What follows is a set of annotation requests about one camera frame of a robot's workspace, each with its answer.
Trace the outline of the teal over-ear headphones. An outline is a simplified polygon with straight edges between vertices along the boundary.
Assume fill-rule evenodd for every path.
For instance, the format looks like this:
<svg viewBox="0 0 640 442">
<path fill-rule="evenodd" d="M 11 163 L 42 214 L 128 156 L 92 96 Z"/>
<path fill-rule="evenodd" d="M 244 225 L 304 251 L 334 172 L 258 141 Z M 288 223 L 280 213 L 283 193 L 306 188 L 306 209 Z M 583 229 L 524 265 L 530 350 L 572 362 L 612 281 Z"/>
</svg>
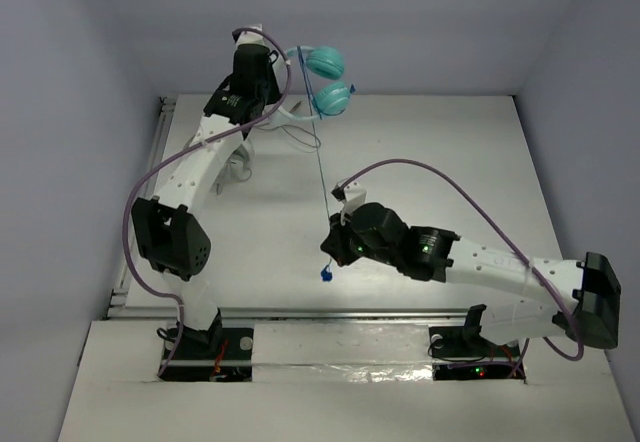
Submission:
<svg viewBox="0 0 640 442">
<path fill-rule="evenodd" d="M 345 62 L 342 54 L 328 46 L 296 46 L 286 51 L 291 63 L 302 70 L 304 91 L 310 114 L 296 115 L 284 105 L 277 114 L 292 121 L 311 122 L 339 116 L 349 105 L 355 88 L 344 82 Z"/>
</svg>

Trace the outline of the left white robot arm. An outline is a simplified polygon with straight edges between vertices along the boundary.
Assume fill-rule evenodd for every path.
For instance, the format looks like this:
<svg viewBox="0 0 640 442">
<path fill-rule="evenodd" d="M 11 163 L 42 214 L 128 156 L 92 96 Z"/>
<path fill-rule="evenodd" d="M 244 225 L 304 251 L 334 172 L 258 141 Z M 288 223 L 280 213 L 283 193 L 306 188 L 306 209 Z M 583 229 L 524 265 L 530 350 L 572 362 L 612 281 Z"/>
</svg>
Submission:
<svg viewBox="0 0 640 442">
<path fill-rule="evenodd" d="M 222 322 L 202 274 L 212 243 L 198 215 L 229 160 L 251 160 L 246 139 L 264 120 L 265 108 L 282 103 L 274 71 L 281 59 L 261 42 L 237 44 L 231 74 L 204 106 L 191 142 L 172 159 L 166 182 L 151 197 L 136 197 L 126 211 L 139 256 L 162 277 L 178 307 L 169 340 L 188 343 L 200 356 L 221 348 Z"/>
</svg>

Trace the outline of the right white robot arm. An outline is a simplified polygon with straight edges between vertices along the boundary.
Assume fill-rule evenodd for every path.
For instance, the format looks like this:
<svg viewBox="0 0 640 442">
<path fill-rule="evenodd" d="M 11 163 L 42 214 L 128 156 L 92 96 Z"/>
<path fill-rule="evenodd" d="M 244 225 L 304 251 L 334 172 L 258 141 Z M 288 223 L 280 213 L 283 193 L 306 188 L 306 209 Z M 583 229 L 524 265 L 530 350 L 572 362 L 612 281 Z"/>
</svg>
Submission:
<svg viewBox="0 0 640 442">
<path fill-rule="evenodd" d="M 335 213 L 329 223 L 320 249 L 340 267 L 366 258 L 413 280 L 514 296 L 508 306 L 480 302 L 469 308 L 461 340 L 472 354 L 516 339 L 559 335 L 595 349 L 618 345 L 621 286 L 602 254 L 589 252 L 581 260 L 520 257 L 453 231 L 409 226 L 379 203 L 348 216 Z"/>
</svg>

